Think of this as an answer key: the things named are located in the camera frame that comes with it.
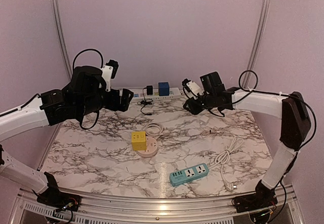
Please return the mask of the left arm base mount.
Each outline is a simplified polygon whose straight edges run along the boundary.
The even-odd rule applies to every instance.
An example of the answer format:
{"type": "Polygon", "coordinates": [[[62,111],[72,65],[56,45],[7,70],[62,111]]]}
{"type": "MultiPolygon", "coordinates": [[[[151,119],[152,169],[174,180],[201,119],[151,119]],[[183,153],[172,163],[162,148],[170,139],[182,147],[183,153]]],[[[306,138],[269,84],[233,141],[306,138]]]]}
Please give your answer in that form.
{"type": "Polygon", "coordinates": [[[47,172],[44,172],[44,175],[47,179],[47,188],[43,193],[36,194],[37,202],[56,207],[59,210],[78,211],[80,196],[60,191],[54,176],[47,172]]]}

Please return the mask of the yellow cube power socket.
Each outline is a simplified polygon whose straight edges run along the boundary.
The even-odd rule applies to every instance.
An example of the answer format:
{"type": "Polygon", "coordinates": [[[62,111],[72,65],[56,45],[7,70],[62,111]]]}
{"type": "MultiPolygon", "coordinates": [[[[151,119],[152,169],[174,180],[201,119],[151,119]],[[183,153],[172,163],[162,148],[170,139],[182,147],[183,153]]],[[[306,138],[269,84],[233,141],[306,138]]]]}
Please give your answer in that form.
{"type": "Polygon", "coordinates": [[[134,131],[131,134],[131,144],[134,151],[144,151],[147,148],[146,132],[134,131]]]}

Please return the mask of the white multicolour power strip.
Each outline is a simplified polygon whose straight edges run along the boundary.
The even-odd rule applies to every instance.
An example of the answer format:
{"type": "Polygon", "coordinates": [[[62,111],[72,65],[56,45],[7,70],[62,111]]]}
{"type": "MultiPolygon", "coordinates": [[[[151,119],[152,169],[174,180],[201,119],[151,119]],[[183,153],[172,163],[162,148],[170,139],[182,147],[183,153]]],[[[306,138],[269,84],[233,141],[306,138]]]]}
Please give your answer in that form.
{"type": "MultiPolygon", "coordinates": [[[[130,89],[134,93],[132,102],[139,102],[143,99],[142,89],[130,89]]],[[[153,101],[155,100],[169,100],[169,99],[179,99],[182,97],[179,88],[170,88],[169,96],[159,96],[158,89],[153,89],[153,95],[148,96],[153,101]]]]}

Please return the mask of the white USB charger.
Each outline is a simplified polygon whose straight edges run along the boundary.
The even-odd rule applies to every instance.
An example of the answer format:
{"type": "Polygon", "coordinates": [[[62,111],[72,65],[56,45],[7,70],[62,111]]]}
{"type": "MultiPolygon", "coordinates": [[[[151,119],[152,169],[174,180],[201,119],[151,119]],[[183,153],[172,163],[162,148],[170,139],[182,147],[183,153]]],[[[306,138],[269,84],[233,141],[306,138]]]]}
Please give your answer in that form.
{"type": "Polygon", "coordinates": [[[209,118],[208,118],[207,116],[202,116],[202,117],[199,119],[199,124],[200,124],[200,125],[206,125],[208,122],[209,122],[209,118]]]}

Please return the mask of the black power adapter with cable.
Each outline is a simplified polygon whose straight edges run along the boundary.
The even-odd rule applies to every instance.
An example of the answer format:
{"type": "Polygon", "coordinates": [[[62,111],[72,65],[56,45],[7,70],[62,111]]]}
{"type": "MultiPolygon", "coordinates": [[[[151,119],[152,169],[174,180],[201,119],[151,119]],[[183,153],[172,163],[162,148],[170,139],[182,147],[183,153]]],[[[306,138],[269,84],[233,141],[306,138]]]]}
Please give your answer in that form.
{"type": "Polygon", "coordinates": [[[146,116],[151,116],[152,113],[145,113],[143,111],[143,108],[148,105],[152,105],[153,103],[153,100],[148,97],[153,95],[153,86],[152,85],[146,86],[145,88],[142,89],[142,93],[143,93],[143,99],[137,102],[137,104],[141,106],[140,112],[146,116]]]}

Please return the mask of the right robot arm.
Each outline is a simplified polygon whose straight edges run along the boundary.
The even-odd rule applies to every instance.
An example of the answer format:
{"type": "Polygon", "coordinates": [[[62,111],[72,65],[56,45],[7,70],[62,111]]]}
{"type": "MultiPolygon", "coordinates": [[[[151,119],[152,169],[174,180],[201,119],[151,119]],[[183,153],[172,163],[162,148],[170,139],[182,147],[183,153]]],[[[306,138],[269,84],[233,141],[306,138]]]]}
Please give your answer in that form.
{"type": "Polygon", "coordinates": [[[238,86],[226,88],[219,74],[215,71],[200,77],[201,86],[192,80],[182,81],[183,92],[187,97],[183,107],[193,115],[206,110],[218,110],[218,117],[224,117],[224,110],[247,110],[253,116],[263,116],[275,126],[271,133],[278,145],[273,160],[256,186],[256,193],[251,196],[251,204],[261,208],[270,200],[270,191],[274,190],[285,175],[292,169],[301,148],[315,136],[317,118],[312,107],[304,101],[302,94],[294,91],[266,92],[256,86],[244,88],[238,86]]]}

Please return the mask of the pink round power socket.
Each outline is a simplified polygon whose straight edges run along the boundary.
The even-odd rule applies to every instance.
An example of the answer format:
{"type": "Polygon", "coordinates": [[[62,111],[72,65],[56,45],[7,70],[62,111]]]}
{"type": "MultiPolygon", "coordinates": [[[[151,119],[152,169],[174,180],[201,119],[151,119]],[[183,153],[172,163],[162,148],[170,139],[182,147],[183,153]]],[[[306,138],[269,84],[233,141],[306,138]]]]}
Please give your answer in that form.
{"type": "Polygon", "coordinates": [[[151,158],[156,155],[158,151],[158,142],[155,138],[147,136],[146,137],[146,149],[141,151],[136,151],[136,153],[143,158],[151,158]]]}

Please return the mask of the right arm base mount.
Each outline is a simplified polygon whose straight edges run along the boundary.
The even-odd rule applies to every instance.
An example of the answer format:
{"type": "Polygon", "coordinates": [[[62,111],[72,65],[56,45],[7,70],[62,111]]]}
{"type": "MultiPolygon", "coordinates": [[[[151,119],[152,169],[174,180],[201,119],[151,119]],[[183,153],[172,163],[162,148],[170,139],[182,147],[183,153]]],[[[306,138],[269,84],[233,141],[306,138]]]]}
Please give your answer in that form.
{"type": "Polygon", "coordinates": [[[232,199],[232,205],[237,213],[254,211],[278,203],[274,189],[268,189],[262,181],[259,181],[255,187],[255,193],[237,196],[232,199]]]}

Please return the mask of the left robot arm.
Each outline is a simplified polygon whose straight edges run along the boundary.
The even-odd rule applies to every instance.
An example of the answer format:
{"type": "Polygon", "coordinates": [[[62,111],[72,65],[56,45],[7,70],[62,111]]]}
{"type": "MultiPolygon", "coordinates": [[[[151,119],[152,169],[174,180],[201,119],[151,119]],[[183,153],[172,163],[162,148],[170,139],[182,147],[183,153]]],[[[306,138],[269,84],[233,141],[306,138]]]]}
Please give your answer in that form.
{"type": "MultiPolygon", "coordinates": [[[[116,76],[118,62],[101,62],[100,67],[72,66],[72,77],[63,89],[35,94],[26,103],[1,113],[1,141],[20,133],[54,126],[66,120],[77,120],[83,126],[84,117],[101,109],[125,112],[134,93],[129,89],[113,89],[111,80],[116,76]]],[[[64,202],[53,175],[38,172],[1,149],[1,176],[32,189],[38,197],[53,206],[64,202]]]]}

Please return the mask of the teal power strip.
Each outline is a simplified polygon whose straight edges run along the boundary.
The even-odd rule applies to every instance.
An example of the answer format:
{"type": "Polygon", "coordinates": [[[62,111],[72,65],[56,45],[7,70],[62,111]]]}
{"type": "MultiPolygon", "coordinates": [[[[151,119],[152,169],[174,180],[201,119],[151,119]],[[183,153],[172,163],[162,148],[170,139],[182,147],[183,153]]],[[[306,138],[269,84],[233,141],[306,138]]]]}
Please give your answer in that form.
{"type": "Polygon", "coordinates": [[[201,163],[186,169],[177,170],[169,175],[172,186],[179,186],[191,181],[203,178],[209,173],[209,168],[205,163],[201,163]]]}

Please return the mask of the blue cube power socket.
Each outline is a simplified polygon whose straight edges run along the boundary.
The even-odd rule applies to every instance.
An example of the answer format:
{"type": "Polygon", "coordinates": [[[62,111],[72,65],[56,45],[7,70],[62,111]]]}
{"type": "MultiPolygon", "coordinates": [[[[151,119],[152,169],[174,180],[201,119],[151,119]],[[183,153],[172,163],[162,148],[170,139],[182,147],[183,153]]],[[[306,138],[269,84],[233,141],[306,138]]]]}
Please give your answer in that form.
{"type": "Polygon", "coordinates": [[[168,82],[159,82],[158,83],[158,94],[159,96],[169,96],[170,86],[168,82]]]}

